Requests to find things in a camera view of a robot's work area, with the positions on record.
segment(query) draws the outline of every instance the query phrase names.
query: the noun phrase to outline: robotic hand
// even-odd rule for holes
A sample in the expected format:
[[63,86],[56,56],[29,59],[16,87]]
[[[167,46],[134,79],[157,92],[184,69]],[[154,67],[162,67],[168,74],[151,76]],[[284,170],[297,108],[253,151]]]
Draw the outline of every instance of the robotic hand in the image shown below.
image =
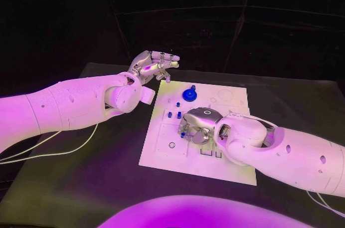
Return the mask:
[[154,76],[169,82],[165,69],[180,57],[144,51],[128,72],[59,82],[42,91],[0,99],[0,153],[19,141],[53,131],[89,127],[129,113],[139,101],[151,104],[155,92],[144,87]]
[[214,139],[228,160],[312,192],[345,197],[345,148],[307,133],[243,114],[210,108],[184,114],[178,133],[195,144]]

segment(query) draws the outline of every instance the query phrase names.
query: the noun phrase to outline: table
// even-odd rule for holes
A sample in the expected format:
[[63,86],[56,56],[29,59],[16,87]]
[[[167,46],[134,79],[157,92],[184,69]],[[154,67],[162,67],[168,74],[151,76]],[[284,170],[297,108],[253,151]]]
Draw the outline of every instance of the table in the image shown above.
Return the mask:
[[[80,77],[118,74],[126,66],[89,63]],[[171,79],[247,88],[251,115],[279,126],[345,144],[345,98],[335,82],[169,70]],[[159,82],[148,87],[158,91]],[[100,123],[75,153],[27,160],[0,204],[0,223],[93,228],[116,212],[171,195],[226,198],[263,207],[315,227],[339,227],[341,216],[320,207],[303,190],[256,171],[257,186],[138,165],[154,102]],[[31,155],[73,150],[93,126],[62,132]],[[323,195],[345,211],[345,198]]]

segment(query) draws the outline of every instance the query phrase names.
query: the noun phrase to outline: circular hole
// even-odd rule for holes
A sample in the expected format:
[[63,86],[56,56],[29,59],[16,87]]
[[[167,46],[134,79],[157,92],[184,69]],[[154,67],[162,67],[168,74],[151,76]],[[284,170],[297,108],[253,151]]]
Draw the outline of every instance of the circular hole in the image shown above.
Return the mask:
[[286,152],[290,153],[292,152],[292,149],[290,149],[290,145],[286,146]]
[[319,160],[320,160],[322,164],[326,163],[326,158],[325,158],[325,156],[320,156],[320,157],[319,157]]

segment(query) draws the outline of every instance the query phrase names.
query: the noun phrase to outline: small blue part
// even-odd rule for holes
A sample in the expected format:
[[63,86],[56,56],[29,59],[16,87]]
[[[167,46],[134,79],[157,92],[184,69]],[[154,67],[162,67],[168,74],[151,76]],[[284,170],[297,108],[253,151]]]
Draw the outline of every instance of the small blue part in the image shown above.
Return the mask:
[[181,97],[187,102],[192,102],[197,99],[195,86],[192,85],[190,89],[182,92]]

